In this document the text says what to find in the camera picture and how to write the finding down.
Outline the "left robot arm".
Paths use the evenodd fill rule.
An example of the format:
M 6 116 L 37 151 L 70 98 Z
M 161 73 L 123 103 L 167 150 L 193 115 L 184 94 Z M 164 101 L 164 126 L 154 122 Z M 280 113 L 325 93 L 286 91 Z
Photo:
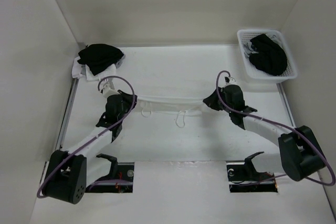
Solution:
M 137 104 L 137 96 L 121 90 L 107 98 L 92 132 L 77 145 L 52 153 L 38 198 L 53 198 L 70 204 L 84 193 L 130 193 L 133 191 L 133 164 L 122 164 L 102 151 L 122 131 L 122 122 Z

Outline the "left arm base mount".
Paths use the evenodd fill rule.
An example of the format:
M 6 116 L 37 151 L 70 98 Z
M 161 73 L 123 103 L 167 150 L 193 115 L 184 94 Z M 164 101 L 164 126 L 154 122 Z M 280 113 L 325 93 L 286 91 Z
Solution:
M 87 170 L 87 193 L 132 193 L 135 163 L 119 162 L 116 157 L 98 154 Z

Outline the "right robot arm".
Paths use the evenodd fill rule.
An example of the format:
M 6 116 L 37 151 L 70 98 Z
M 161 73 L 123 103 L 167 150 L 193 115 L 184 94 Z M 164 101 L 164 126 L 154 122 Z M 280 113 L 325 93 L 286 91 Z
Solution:
M 245 104 L 238 85 L 216 88 L 203 103 L 212 110 L 227 112 L 233 124 L 278 146 L 282 169 L 292 180 L 301 181 L 326 167 L 326 158 L 311 128 L 292 128 L 261 117 Z

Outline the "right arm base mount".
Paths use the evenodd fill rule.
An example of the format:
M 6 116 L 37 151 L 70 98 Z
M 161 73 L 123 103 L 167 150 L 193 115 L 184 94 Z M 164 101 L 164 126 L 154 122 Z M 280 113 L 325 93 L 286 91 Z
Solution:
M 259 172 L 253 164 L 253 159 L 263 153 L 257 152 L 247 156 L 244 160 L 226 163 L 229 191 L 231 193 L 278 192 L 274 173 Z

